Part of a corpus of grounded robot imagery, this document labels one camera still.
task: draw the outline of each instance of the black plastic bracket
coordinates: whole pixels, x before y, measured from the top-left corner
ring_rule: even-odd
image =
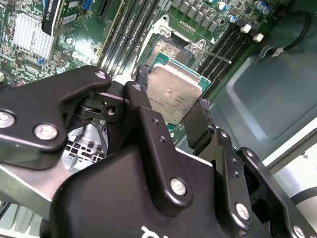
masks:
[[[192,204],[193,192],[163,117],[152,110],[146,90],[141,85],[127,82],[123,92],[127,107],[126,122],[121,128],[113,124],[108,126],[110,153],[137,136],[153,203],[164,214],[176,216]],[[178,195],[173,191],[171,181],[175,178],[185,185],[185,194]]]
[[[2,92],[0,111],[12,114],[15,123],[0,129],[0,162],[36,170],[54,166],[66,145],[65,128],[77,104],[110,85],[108,75],[85,66]],[[34,128],[43,123],[58,130],[56,138],[41,140],[35,136]]]
[[[211,161],[216,171],[216,216],[230,234],[243,236],[254,225],[243,165],[225,131],[216,129],[211,138],[199,157]]]
[[[237,151],[237,155],[244,164],[246,177],[249,178],[247,185],[252,209],[262,223],[269,222],[272,236],[298,237],[295,230],[299,227],[304,235],[302,237],[317,237],[317,233],[256,153],[242,147]]]

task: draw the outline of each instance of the chip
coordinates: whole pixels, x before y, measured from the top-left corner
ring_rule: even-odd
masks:
[[[252,9],[250,7],[247,7],[247,9],[245,10],[246,14],[250,14],[252,12]]]
[[[233,7],[230,14],[236,16],[238,12],[239,12],[239,9],[236,7]]]

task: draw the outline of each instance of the black cable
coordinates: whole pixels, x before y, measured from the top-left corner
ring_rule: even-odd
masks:
[[[303,28],[301,34],[297,37],[297,39],[295,41],[293,41],[291,44],[289,44],[288,46],[283,48],[284,51],[289,51],[290,49],[297,46],[305,38],[305,36],[307,35],[308,30],[311,26],[312,18],[308,12],[301,11],[301,10],[289,12],[286,14],[286,16],[291,16],[291,17],[303,16],[304,20],[305,20],[304,28]]]
[[[76,136],[76,138],[74,139],[74,142],[77,142],[84,137],[86,129],[87,129],[87,126],[84,126],[83,131],[79,135]]]
[[[100,141],[101,141],[101,145],[102,145],[103,151],[104,151],[103,154],[106,156],[108,147],[107,147],[105,138],[103,136],[103,132],[101,131],[101,128],[97,124],[95,124],[94,122],[92,122],[91,125],[93,125],[97,129],[97,132],[98,132],[98,135],[99,135],[99,138],[100,138]],[[102,154],[102,152],[95,152],[95,153],[91,154],[89,156],[89,158],[93,157],[96,154]]]

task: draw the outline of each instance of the white label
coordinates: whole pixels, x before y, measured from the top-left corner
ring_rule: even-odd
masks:
[[[281,53],[284,52],[284,48],[281,47],[281,48],[277,48],[275,53],[272,55],[272,57],[276,57],[276,56],[279,56]]]
[[[68,5],[68,8],[76,7],[78,6],[78,1],[71,1]]]
[[[69,22],[72,22],[74,20],[76,20],[77,14],[71,15],[71,16],[67,16],[64,18],[62,25],[67,24]]]

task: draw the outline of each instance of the capacitor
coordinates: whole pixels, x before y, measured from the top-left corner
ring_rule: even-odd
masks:
[[[67,37],[66,38],[66,43],[68,43],[68,44],[73,44],[73,42],[74,42],[74,39],[73,38],[71,38],[71,37]]]
[[[223,1],[218,3],[219,10],[225,10],[227,8],[227,4]]]
[[[266,4],[264,3],[264,2],[262,2],[262,1],[256,1],[255,3],[254,3],[254,7],[257,9],[257,10],[262,10],[263,8],[265,8],[266,7]]]
[[[261,10],[261,13],[264,15],[268,15],[270,12],[271,12],[271,8],[269,6],[265,6],[265,8]]]
[[[66,69],[64,67],[57,67],[56,68],[56,73],[57,74],[64,73],[64,72],[66,72]]]
[[[237,18],[233,15],[229,15],[228,16],[229,22],[231,23],[236,23],[237,22]]]

